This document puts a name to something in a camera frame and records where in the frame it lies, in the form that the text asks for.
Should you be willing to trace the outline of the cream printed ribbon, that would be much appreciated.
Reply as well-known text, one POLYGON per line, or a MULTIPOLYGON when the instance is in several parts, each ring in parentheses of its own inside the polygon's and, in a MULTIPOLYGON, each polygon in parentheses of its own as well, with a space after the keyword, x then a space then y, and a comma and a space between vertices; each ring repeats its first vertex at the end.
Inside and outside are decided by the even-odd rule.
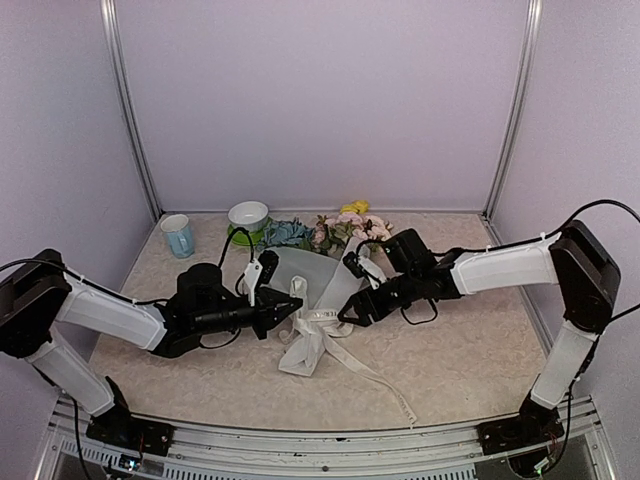
POLYGON ((329 354, 356 375, 388 388, 394 395, 409 426, 414 426, 417 416, 402 393, 380 373, 361 362, 339 343, 353 333, 353 326, 338 319, 339 308, 349 296, 359 290, 360 280, 341 283, 331 280, 314 308, 309 306, 308 282, 302 276, 290 281, 289 293, 302 302, 302 307, 291 315, 292 327, 282 331, 279 337, 287 345, 278 369, 284 373, 302 377, 314 374, 324 354, 329 354))

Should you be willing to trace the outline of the pink fake flower bunch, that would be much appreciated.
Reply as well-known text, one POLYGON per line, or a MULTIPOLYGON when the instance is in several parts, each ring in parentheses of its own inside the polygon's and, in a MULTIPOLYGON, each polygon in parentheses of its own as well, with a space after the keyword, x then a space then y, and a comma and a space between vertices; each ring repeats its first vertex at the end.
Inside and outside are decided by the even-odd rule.
POLYGON ((342 254, 350 240, 385 241, 392 236, 393 224, 376 215, 354 212, 337 216, 319 215, 311 240, 312 250, 327 256, 342 254))

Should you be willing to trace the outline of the yellow fake flower stem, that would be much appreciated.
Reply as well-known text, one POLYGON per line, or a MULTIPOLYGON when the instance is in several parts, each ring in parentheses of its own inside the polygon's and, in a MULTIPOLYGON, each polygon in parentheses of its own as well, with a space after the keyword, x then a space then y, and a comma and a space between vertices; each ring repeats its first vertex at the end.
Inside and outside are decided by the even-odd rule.
POLYGON ((340 209, 340 213, 341 214, 354 213, 354 214, 362 215, 367 213, 369 211, 369 208, 370 208, 370 204, 367 201, 356 200, 351 203, 344 204, 340 209))

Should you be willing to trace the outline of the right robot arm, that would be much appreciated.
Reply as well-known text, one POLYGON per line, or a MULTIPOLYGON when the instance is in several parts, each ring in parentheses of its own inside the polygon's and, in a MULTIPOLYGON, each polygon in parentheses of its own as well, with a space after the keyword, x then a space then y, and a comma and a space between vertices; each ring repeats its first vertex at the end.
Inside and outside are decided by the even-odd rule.
POLYGON ((452 248, 437 254, 413 229, 381 242, 395 271, 386 277, 359 250, 343 263, 368 287, 352 294, 340 321, 369 327, 417 301, 434 306, 485 291, 554 285, 564 302, 563 323, 518 412, 476 428, 484 454, 493 455, 567 438, 570 420, 559 413, 590 365, 599 340, 614 320, 621 283, 617 263, 589 228, 570 220, 534 239, 483 249, 452 248))

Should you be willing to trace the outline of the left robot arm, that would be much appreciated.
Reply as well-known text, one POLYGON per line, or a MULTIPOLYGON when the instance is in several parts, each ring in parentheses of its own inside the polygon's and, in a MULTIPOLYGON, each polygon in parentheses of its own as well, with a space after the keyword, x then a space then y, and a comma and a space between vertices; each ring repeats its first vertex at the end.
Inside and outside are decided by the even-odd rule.
POLYGON ((124 340, 162 358, 199 348, 203 336, 251 329, 258 339, 298 311, 303 301, 269 287, 278 264, 267 251, 249 262, 245 294, 222 283, 222 271, 198 263, 177 278, 168 300, 125 297, 68 269, 61 254, 38 255, 4 265, 1 282, 1 350, 27 361, 89 414, 89 438, 139 454, 167 455, 174 428, 131 413, 114 380, 96 374, 61 336, 68 323, 124 340))

